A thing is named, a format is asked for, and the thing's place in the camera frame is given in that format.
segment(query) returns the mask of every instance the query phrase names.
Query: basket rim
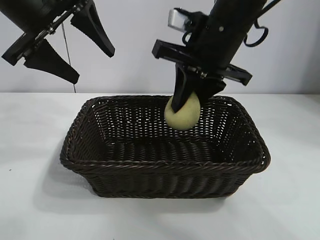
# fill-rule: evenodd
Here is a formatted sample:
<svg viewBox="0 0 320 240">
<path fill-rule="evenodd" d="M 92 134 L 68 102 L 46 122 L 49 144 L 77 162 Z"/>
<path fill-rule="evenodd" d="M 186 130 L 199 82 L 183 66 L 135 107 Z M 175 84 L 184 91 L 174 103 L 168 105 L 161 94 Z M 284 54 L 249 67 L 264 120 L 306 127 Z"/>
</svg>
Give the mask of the basket rim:
<svg viewBox="0 0 320 240">
<path fill-rule="evenodd" d="M 236 104 L 240 110 L 242 120 L 245 121 L 245 124 L 250 127 L 252 130 L 252 134 L 257 139 L 260 147 L 263 152 L 252 160 L 246 161 L 238 161 L 238 162 L 199 162 L 196 163 L 194 161 L 190 161 L 190 164 L 186 164 L 186 162 L 176 161 L 176 162 L 166 162 L 164 160 L 155 161 L 116 161 L 116 160 L 108 160 L 108 161 L 96 161 L 96 160 L 82 160 L 81 162 L 77 162 L 76 158 L 73 156 L 73 144 L 75 139 L 75 132 L 77 129 L 84 123 L 84 120 L 88 117 L 87 114 L 89 111 L 93 109 L 93 106 L 99 101 L 105 100 L 124 100 L 125 98 L 170 98 L 167 95 L 114 95 L 114 96 L 98 96 L 87 100 L 81 107 L 81 110 L 77 114 L 74 119 L 71 127 L 69 128 L 67 135 L 64 139 L 62 150 L 60 153 L 60 161 L 61 163 L 68 169 L 73 170 L 77 173 L 82 174 L 90 174 L 95 173 L 97 169 L 101 171 L 101 169 L 105 169 L 109 173 L 125 173 L 126 171 L 132 173 L 152 173 L 156 170 L 157 173 L 163 172 L 165 173 L 179 173 L 179 174 L 188 174 L 188 171 L 192 171 L 192 174 L 199 171 L 201 174 L 212 174 L 212 172 L 219 173 L 230 173 L 230 174 L 253 174 L 260 173 L 264 171 L 271 162 L 271 156 L 269 150 L 260 136 L 258 129 L 256 128 L 253 120 L 247 114 L 245 108 L 230 96 L 220 96 L 215 95 L 210 99 L 222 99 L 225 101 L 230 101 L 233 104 Z"/>
</svg>

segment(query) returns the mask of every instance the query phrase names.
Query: screw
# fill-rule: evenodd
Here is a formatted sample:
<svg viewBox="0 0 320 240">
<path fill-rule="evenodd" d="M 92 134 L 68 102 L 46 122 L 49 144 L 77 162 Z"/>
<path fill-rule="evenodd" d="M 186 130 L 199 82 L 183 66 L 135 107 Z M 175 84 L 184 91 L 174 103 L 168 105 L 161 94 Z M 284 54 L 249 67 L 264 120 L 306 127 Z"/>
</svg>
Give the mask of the screw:
<svg viewBox="0 0 320 240">
<path fill-rule="evenodd" d="M 208 73 L 205 73 L 205 72 L 201 72 L 201 74 L 200 74 L 200 77 L 202 78 L 202 79 L 204 79 L 204 78 L 206 78 L 207 77 L 207 75 L 208 75 Z"/>
<path fill-rule="evenodd" d="M 56 33 L 56 31 L 54 30 L 54 28 L 52 26 L 50 26 L 48 32 L 49 32 L 49 34 L 55 34 Z"/>
<path fill-rule="evenodd" d="M 79 3 L 78 5 L 74 5 L 72 7 L 73 13 L 77 14 L 78 12 L 80 12 L 82 10 L 83 7 L 84 6 L 81 3 Z"/>
</svg>

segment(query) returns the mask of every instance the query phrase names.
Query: robotic arm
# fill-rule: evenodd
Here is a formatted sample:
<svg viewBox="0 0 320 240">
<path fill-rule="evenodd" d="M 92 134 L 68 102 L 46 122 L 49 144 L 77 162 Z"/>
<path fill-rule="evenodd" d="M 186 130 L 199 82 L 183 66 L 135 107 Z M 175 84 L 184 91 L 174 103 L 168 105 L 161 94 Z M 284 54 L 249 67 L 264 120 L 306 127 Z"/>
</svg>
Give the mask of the robotic arm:
<svg viewBox="0 0 320 240">
<path fill-rule="evenodd" d="M 168 25 L 183 32 L 184 45 L 162 40 L 155 42 L 153 55 L 175 63 L 175 89 L 171 107 L 176 113 L 195 92 L 204 103 L 221 92 L 228 78 L 247 85 L 252 75 L 230 64 L 244 41 L 255 47 L 267 37 L 268 28 L 260 27 L 258 18 L 281 0 L 215 0 L 212 11 L 189 12 L 181 8 L 169 12 Z M 92 39 L 109 57 L 115 53 L 99 20 L 93 0 L 0 0 L 0 11 L 15 23 L 24 34 L 3 54 L 15 65 L 25 58 L 27 68 L 54 74 L 73 84 L 79 74 L 51 47 L 45 37 L 69 16 L 71 24 Z M 254 25 L 263 29 L 262 37 L 247 43 L 247 33 Z"/>
<path fill-rule="evenodd" d="M 157 40 L 152 53 L 175 63 L 175 89 L 171 107 L 176 113 L 195 92 L 201 104 L 221 92 L 224 78 L 247 85 L 252 75 L 230 64 L 242 42 L 247 47 L 262 43 L 268 28 L 259 26 L 258 18 L 281 0 L 265 8 L 267 0 L 215 0 L 209 15 L 181 8 L 169 12 L 168 26 L 183 32 L 184 45 Z M 263 29 L 262 37 L 247 43 L 247 33 L 254 25 Z"/>
<path fill-rule="evenodd" d="M 52 48 L 45 37 L 71 15 L 71 24 L 87 35 L 109 57 L 115 54 L 93 0 L 0 0 L 0 11 L 24 34 L 3 54 L 11 65 L 24 65 L 76 84 L 79 74 Z"/>
</svg>

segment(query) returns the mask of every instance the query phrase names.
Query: dark brown wicker basket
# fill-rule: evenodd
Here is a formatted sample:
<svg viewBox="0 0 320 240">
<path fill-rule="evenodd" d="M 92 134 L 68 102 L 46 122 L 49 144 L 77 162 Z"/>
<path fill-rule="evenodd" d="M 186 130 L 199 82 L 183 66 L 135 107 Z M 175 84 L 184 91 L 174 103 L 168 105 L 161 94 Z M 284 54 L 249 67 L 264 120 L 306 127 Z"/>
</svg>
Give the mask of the dark brown wicker basket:
<svg viewBox="0 0 320 240">
<path fill-rule="evenodd" d="M 239 102 L 212 97 L 194 128 L 177 131 L 164 121 L 168 100 L 88 100 L 67 133 L 61 163 L 99 196 L 123 198 L 228 196 L 268 167 L 268 149 Z"/>
</svg>

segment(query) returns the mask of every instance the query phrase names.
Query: wicker basket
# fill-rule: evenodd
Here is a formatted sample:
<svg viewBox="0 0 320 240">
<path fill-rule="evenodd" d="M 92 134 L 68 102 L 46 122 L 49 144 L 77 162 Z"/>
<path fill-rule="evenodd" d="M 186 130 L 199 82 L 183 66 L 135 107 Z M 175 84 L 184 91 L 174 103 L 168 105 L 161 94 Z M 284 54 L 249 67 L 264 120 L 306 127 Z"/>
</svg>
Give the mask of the wicker basket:
<svg viewBox="0 0 320 240">
<path fill-rule="evenodd" d="M 67 133 L 61 163 L 112 198 L 229 196 L 268 167 L 268 149 L 239 102 L 212 97 L 194 128 L 177 131 L 164 121 L 168 100 L 88 100 Z"/>
</svg>

